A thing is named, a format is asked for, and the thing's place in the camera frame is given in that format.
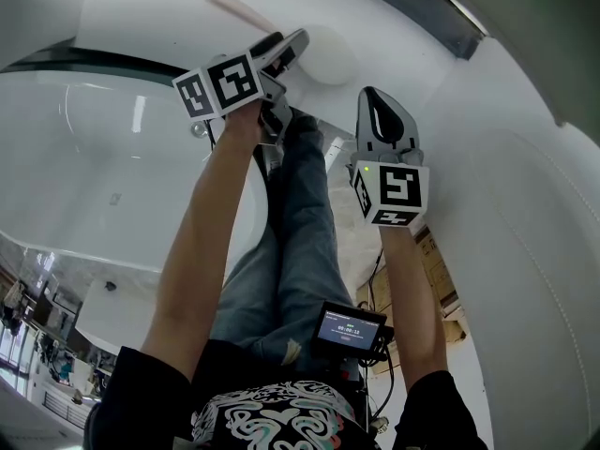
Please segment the grey roller blind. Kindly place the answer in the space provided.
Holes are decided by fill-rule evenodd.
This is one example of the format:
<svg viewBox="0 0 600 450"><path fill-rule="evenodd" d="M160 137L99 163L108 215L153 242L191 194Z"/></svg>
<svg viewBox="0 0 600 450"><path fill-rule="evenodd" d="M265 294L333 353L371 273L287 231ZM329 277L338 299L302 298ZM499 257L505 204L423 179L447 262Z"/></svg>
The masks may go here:
<svg viewBox="0 0 600 450"><path fill-rule="evenodd" d="M499 40L555 122L600 146L600 0L458 0Z"/></svg>

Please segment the person's right forearm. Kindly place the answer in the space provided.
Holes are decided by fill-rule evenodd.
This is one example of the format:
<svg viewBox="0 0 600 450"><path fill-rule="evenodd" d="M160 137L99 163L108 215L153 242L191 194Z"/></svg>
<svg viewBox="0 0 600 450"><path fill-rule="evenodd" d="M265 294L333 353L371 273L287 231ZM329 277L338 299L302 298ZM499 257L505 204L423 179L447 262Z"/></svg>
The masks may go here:
<svg viewBox="0 0 600 450"><path fill-rule="evenodd" d="M431 289L419 248L406 228L381 227L395 341L405 387L448 369L439 300Z"/></svg>

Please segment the person's left forearm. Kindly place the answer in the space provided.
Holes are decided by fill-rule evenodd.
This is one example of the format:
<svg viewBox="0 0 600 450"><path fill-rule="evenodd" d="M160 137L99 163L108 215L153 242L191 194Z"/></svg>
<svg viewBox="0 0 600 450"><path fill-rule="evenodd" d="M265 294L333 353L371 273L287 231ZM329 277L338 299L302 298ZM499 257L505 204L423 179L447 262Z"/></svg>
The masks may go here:
<svg viewBox="0 0 600 450"><path fill-rule="evenodd" d="M253 101L225 127L192 191L158 283L142 352L192 379L209 339L253 151L260 143L261 104Z"/></svg>

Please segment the person's black printed shirt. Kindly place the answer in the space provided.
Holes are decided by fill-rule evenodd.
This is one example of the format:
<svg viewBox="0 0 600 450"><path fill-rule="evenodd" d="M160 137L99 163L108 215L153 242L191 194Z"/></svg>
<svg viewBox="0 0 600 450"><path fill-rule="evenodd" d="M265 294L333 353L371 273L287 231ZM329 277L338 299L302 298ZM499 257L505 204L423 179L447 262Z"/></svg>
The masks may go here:
<svg viewBox="0 0 600 450"><path fill-rule="evenodd" d="M193 409L177 369L124 348L88 417L84 450L382 450L353 407L324 382L293 379L211 397ZM436 371L409 391L393 450L488 450L452 375Z"/></svg>

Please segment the brown cardboard box with labels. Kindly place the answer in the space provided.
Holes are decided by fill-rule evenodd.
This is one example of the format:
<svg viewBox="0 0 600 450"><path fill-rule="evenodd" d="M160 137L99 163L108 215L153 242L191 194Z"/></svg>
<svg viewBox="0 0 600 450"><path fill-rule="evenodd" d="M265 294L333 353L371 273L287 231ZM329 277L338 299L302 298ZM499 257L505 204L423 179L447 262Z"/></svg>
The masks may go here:
<svg viewBox="0 0 600 450"><path fill-rule="evenodd" d="M433 234L428 227L423 227L415 236L415 242L421 254L421 260L427 275L427 281L435 292L442 313L446 343L453 345L462 341L468 330L460 324L464 317L462 306L443 256L437 247ZM378 269L371 283L366 282L358 289L357 303L361 308L370 309L386 316L386 324L393 325L391 294L386 269Z"/></svg>

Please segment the person's blue jeans legs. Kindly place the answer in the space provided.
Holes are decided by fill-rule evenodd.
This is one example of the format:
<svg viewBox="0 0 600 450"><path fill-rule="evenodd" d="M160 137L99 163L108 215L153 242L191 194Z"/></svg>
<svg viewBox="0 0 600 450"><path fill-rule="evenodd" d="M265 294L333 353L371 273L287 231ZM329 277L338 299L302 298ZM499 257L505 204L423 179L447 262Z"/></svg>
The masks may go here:
<svg viewBox="0 0 600 450"><path fill-rule="evenodd" d="M234 267L221 293L210 338L274 364L300 346L292 367L358 375L355 360L315 357L310 341L323 304L350 305L338 266L338 243L327 186L323 135L314 117L296 111L283 159L269 175L269 218L258 246Z"/></svg>

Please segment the white table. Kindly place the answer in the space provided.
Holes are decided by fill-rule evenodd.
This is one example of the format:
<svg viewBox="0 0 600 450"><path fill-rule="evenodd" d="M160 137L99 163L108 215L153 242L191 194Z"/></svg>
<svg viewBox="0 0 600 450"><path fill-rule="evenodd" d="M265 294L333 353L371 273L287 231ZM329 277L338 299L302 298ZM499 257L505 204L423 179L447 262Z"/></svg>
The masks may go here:
<svg viewBox="0 0 600 450"><path fill-rule="evenodd" d="M139 350L154 314L158 273L117 280L95 278L76 321L76 330L100 349L118 354L122 347ZM116 290L105 289L107 281Z"/></svg>

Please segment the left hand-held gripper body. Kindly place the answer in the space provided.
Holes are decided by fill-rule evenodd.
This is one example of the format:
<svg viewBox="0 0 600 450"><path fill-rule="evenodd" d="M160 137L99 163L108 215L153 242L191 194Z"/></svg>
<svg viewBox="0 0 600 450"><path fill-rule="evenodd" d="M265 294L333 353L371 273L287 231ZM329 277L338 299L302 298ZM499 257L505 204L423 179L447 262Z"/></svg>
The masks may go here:
<svg viewBox="0 0 600 450"><path fill-rule="evenodd" d="M281 143L292 120L286 86L258 70L249 52L223 55L209 65L172 80L172 86L194 122L224 118L253 101L260 101L259 124L263 144Z"/></svg>

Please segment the white round long-handled brush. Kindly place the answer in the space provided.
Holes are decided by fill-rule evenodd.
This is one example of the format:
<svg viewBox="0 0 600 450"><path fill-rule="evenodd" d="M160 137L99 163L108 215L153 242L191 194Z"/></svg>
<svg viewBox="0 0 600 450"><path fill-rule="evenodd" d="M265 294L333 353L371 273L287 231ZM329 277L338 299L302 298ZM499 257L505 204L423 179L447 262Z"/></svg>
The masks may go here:
<svg viewBox="0 0 600 450"><path fill-rule="evenodd" d="M240 0L207 0L250 25L272 34L280 30L254 8ZM308 45L299 56L299 66L314 81L327 85L344 85L358 71L358 61L346 39L334 29L304 24Z"/></svg>

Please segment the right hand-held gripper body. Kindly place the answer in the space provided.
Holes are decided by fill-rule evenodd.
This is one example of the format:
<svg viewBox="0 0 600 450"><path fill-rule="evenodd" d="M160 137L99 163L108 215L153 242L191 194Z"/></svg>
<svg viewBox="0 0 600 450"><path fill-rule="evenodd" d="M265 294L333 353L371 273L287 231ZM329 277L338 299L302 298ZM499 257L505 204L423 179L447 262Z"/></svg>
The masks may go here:
<svg viewBox="0 0 600 450"><path fill-rule="evenodd" d="M408 227L428 210L429 168L424 154L408 146L359 146L348 165L350 184L365 222Z"/></svg>

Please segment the small black screen device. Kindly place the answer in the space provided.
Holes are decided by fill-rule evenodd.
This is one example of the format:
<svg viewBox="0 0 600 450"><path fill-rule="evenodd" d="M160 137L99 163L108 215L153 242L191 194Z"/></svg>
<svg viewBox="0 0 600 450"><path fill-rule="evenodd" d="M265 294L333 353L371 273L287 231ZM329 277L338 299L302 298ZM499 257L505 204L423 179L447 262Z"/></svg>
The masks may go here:
<svg viewBox="0 0 600 450"><path fill-rule="evenodd" d="M311 352L327 358L382 361L390 336L386 320L381 313L324 302L310 341Z"/></svg>

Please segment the white bathtub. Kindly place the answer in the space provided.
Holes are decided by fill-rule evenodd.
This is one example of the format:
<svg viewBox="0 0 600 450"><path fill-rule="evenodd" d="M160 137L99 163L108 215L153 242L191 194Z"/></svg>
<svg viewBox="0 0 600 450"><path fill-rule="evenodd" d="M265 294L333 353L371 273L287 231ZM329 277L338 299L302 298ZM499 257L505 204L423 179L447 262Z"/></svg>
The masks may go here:
<svg viewBox="0 0 600 450"><path fill-rule="evenodd" d="M158 272L223 129L168 85L114 75L0 74L0 235Z"/></svg>

